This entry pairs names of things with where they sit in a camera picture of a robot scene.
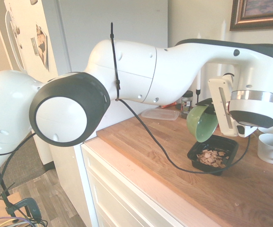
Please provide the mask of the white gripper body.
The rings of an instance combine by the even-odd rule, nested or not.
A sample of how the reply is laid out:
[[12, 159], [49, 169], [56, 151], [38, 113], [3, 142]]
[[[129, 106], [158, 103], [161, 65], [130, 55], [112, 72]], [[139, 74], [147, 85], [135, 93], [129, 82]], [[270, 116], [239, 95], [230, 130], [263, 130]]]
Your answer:
[[228, 110], [233, 77], [213, 77], [209, 79], [208, 86], [221, 133], [226, 136], [238, 136], [237, 127]]

